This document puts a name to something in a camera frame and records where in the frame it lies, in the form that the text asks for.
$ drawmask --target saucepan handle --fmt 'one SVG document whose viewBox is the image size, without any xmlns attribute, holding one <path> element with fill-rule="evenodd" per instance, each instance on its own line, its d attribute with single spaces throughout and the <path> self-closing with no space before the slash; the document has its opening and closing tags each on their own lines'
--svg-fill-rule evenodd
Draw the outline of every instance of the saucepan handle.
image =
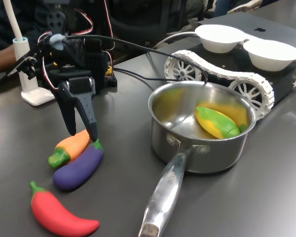
<svg viewBox="0 0 296 237">
<path fill-rule="evenodd" d="M 179 149 L 150 197 L 138 237 L 160 237 L 177 202 L 190 149 Z"/>
</svg>

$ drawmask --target toy red chili pepper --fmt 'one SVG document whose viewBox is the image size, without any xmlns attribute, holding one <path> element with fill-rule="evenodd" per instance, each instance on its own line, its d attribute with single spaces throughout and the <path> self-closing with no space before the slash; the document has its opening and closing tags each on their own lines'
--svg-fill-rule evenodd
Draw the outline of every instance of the toy red chili pepper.
<svg viewBox="0 0 296 237">
<path fill-rule="evenodd" d="M 32 181 L 32 211 L 38 222 L 49 231 L 63 237 L 83 237 L 94 232 L 98 221 L 76 217 L 49 191 L 40 188 Z"/>
</svg>

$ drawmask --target white paper bowl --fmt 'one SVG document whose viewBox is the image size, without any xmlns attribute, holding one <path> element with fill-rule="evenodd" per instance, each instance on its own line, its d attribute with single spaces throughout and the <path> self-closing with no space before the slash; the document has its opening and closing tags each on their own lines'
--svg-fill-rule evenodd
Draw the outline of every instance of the white paper bowl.
<svg viewBox="0 0 296 237">
<path fill-rule="evenodd" d="M 254 66 L 278 72 L 296 60 L 296 48 L 273 40 L 254 39 L 243 44 Z"/>
<path fill-rule="evenodd" d="M 204 48 L 213 53 L 230 52 L 246 39 L 243 31 L 222 25 L 202 25 L 196 28 L 195 33 L 201 38 Z"/>
</svg>

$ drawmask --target table surface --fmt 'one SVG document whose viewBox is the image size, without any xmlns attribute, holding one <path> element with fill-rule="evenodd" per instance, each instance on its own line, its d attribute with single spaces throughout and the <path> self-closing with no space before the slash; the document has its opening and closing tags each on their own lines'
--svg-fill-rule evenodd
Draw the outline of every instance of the table surface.
<svg viewBox="0 0 296 237">
<path fill-rule="evenodd" d="M 162 50 L 198 44 L 187 38 Z M 163 77 L 166 57 L 147 54 L 117 67 Z M 52 184 L 47 159 L 68 136 L 55 102 L 32 107 L 20 88 L 0 93 L 0 237 L 53 236 L 31 212 L 29 182 L 50 190 L 82 218 L 97 219 L 93 237 L 136 237 L 165 164 L 150 149 L 148 97 L 161 82 L 116 73 L 118 88 L 93 100 L 105 157 L 79 189 Z M 83 130 L 77 118 L 77 130 Z M 296 237 L 296 91 L 256 126 L 239 162 L 220 175 L 187 173 L 163 237 Z"/>
<path fill-rule="evenodd" d="M 250 14 L 296 29 L 296 0 L 279 0 Z"/>
</svg>

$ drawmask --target purple eggplant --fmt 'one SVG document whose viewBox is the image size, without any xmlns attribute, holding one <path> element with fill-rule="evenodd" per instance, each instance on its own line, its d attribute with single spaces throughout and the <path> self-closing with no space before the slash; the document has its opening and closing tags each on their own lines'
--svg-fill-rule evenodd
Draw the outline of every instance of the purple eggplant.
<svg viewBox="0 0 296 237">
<path fill-rule="evenodd" d="M 96 170 L 103 154 L 104 151 L 98 139 L 75 160 L 56 170 L 53 177 L 54 185 L 64 191 L 78 188 Z"/>
</svg>

